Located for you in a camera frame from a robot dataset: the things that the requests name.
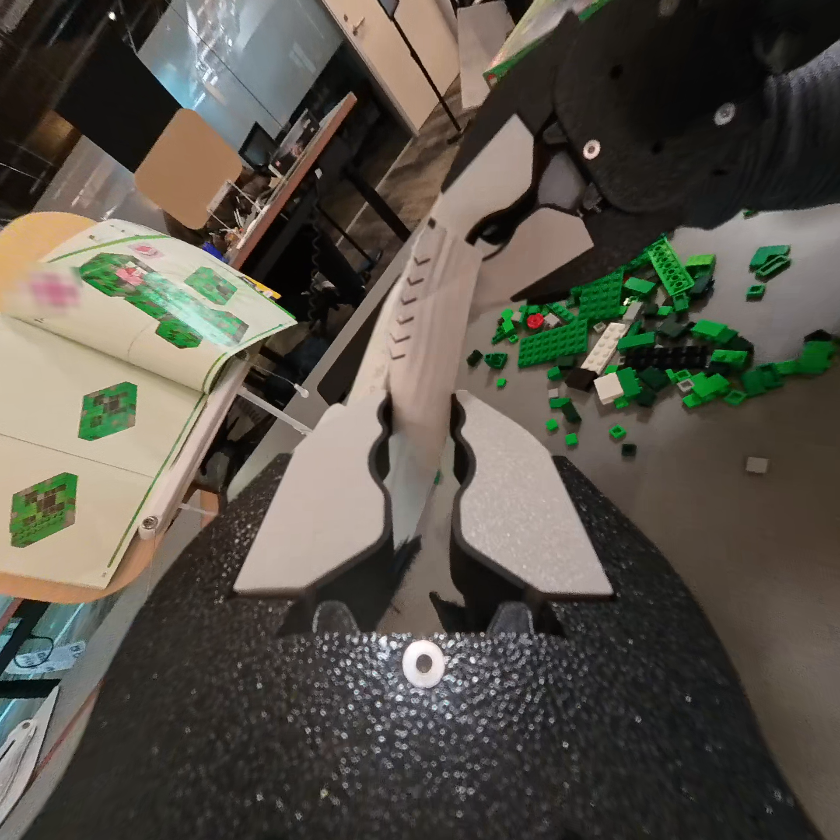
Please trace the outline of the green studded baseplate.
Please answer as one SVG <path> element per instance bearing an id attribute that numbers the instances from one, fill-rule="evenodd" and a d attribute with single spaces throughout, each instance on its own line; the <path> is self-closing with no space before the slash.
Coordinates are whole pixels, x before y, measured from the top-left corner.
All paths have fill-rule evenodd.
<path id="1" fill-rule="evenodd" d="M 618 270 L 583 286 L 579 318 L 590 324 L 621 318 L 624 313 L 623 285 L 623 273 Z"/>
<path id="2" fill-rule="evenodd" d="M 518 368 L 554 362 L 562 356 L 584 354 L 589 344 L 589 323 L 575 319 L 563 326 L 535 332 L 519 343 Z"/>

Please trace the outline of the glass partition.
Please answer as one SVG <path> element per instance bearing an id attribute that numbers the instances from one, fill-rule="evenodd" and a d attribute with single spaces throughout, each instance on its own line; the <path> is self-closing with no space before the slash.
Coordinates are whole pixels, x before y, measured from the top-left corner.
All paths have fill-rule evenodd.
<path id="1" fill-rule="evenodd" d="M 174 1 L 139 56 L 237 148 L 255 123 L 278 135 L 342 41 L 320 2 Z"/>

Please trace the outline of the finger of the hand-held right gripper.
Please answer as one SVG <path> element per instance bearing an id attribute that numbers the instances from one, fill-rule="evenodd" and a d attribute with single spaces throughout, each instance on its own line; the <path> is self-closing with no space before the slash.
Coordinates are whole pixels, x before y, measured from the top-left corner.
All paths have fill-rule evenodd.
<path id="1" fill-rule="evenodd" d="M 534 137 L 512 115 L 443 186 L 434 203 L 434 221 L 445 230 L 473 230 L 509 209 L 532 185 Z"/>
<path id="2" fill-rule="evenodd" d="M 551 206 L 539 206 L 501 245 L 492 246 L 480 230 L 494 222 L 485 216 L 470 230 L 482 254 L 469 300 L 512 300 L 534 283 L 594 248 L 584 221 Z"/>

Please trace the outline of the open instruction booklet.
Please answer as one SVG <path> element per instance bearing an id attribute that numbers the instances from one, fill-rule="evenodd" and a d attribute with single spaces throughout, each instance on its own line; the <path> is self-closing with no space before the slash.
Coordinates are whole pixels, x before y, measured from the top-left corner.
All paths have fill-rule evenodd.
<path id="1" fill-rule="evenodd" d="M 200 248 L 94 224 L 2 289 L 1 558 L 102 587 L 226 363 L 296 320 Z"/>

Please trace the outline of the white cabinet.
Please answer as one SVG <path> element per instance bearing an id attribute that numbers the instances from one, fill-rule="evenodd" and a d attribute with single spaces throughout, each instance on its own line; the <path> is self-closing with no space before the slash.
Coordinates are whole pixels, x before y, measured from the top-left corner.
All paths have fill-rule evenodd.
<path id="1" fill-rule="evenodd" d="M 343 36 L 417 135 L 459 76 L 455 11 L 444 1 L 323 1 Z"/>

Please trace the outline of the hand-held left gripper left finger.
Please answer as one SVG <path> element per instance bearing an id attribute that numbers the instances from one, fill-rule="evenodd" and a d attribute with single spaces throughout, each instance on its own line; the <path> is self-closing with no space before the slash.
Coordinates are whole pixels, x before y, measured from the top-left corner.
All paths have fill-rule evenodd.
<path id="1" fill-rule="evenodd" d="M 335 405 L 291 454 L 234 593 L 296 597 L 394 550 L 391 398 Z"/>

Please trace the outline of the person's right forearm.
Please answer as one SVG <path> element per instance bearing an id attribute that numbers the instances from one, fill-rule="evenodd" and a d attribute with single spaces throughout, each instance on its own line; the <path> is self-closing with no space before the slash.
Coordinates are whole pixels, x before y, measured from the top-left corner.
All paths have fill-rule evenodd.
<path id="1" fill-rule="evenodd" d="M 839 202 L 839 42 L 764 86 L 767 119 L 709 176 L 681 226 L 710 230 L 744 209 L 800 211 Z"/>

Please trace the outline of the pile of green toy bricks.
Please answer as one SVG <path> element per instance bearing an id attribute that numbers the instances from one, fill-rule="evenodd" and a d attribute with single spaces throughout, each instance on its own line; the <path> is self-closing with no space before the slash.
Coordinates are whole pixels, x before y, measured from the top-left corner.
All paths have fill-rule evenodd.
<path id="1" fill-rule="evenodd" d="M 513 368 L 542 369 L 546 381 L 553 384 L 544 398 L 549 410 L 545 433 L 562 440 L 567 449 L 576 449 L 580 444 L 583 420 L 573 400 L 575 393 L 593 394 L 598 404 L 620 413 L 631 408 L 650 410 L 668 395 L 677 396 L 684 409 L 694 411 L 713 403 L 737 407 L 781 389 L 796 376 L 812 378 L 830 370 L 838 359 L 838 337 L 828 331 L 807 333 L 789 359 L 760 363 L 755 359 L 754 343 L 744 334 L 725 322 L 702 318 L 699 306 L 715 290 L 716 267 L 717 256 L 712 253 L 681 259 L 670 238 L 663 234 L 611 272 L 623 273 L 624 313 L 618 319 L 589 323 L 585 353 L 518 368 L 521 339 L 581 319 L 578 312 L 582 288 L 598 279 L 573 287 L 559 300 L 525 301 L 516 308 L 503 309 L 490 339 L 490 350 L 473 349 L 467 355 L 467 365 L 474 370 L 483 364 L 493 371 L 493 384 L 498 391 L 508 386 L 508 374 Z M 526 326 L 528 315 L 534 312 L 544 316 L 539 331 L 529 331 Z M 614 321 L 630 322 L 631 327 L 618 343 L 611 363 L 600 376 L 584 371 L 581 363 L 606 324 Z M 623 363 L 622 351 L 687 345 L 709 349 L 710 360 L 705 369 L 636 371 Z"/>

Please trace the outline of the grey background table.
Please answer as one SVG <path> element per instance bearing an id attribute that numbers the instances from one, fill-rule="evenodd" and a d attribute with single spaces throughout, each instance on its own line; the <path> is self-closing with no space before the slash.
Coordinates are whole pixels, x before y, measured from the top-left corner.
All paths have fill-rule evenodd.
<path id="1" fill-rule="evenodd" d="M 514 24 L 503 1 L 480 2 L 456 12 L 461 107 L 472 112 L 486 99 L 485 79 Z"/>

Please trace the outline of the wooden-edged background table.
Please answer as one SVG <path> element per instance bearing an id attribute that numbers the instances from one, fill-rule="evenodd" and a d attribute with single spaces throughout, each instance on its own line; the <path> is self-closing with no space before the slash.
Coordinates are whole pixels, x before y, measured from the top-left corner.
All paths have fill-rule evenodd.
<path id="1" fill-rule="evenodd" d="M 268 286 L 267 277 L 302 225 L 319 212 L 320 191 L 348 181 L 401 242 L 411 232 L 384 197 L 354 163 L 354 152 L 342 136 L 358 98 L 350 91 L 320 121 L 317 132 L 280 176 L 266 205 L 227 252 L 229 265 L 255 282 Z"/>

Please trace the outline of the long black plate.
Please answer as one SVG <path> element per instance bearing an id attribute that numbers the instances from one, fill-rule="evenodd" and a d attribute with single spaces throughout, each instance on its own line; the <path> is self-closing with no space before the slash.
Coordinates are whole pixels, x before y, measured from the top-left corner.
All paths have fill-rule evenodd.
<path id="1" fill-rule="evenodd" d="M 699 345 L 657 346 L 622 351 L 623 363 L 636 371 L 648 368 L 666 371 L 701 371 L 707 367 L 711 352 Z"/>

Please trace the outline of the long white brick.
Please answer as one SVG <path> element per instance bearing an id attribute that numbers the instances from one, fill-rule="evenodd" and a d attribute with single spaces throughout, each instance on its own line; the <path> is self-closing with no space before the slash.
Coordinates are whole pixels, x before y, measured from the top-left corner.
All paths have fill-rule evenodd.
<path id="1" fill-rule="evenodd" d="M 606 366 L 611 363 L 618 343 L 627 335 L 630 327 L 631 323 L 625 321 L 607 323 L 599 333 L 599 338 L 594 347 L 581 363 L 581 369 L 593 372 L 596 376 L 602 375 Z"/>

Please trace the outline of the white printed paper bag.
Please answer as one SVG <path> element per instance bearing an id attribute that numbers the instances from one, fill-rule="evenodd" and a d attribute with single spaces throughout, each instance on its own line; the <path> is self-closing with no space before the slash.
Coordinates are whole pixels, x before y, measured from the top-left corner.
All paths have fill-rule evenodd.
<path id="1" fill-rule="evenodd" d="M 391 399 L 390 471 L 395 546 L 415 537 L 448 436 L 481 254 L 429 217 L 385 296 L 347 404 L 384 390 Z"/>

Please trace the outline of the green toy set box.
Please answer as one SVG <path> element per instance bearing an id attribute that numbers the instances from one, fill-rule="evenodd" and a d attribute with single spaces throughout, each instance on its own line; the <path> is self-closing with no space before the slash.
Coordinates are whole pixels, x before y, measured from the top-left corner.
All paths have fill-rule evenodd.
<path id="1" fill-rule="evenodd" d="M 494 88 L 519 61 L 542 43 L 566 15 L 584 22 L 608 1 L 531 1 L 505 2 L 508 11 L 515 12 L 512 31 L 491 60 L 483 77 Z"/>

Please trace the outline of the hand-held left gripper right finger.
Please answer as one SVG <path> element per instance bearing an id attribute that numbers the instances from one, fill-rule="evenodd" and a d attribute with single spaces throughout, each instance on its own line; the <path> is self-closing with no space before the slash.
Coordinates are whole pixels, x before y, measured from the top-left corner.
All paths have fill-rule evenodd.
<path id="1" fill-rule="evenodd" d="M 463 456 L 452 517 L 467 558 L 544 599 L 606 599 L 613 586 L 548 449 L 468 391 L 453 394 Z"/>

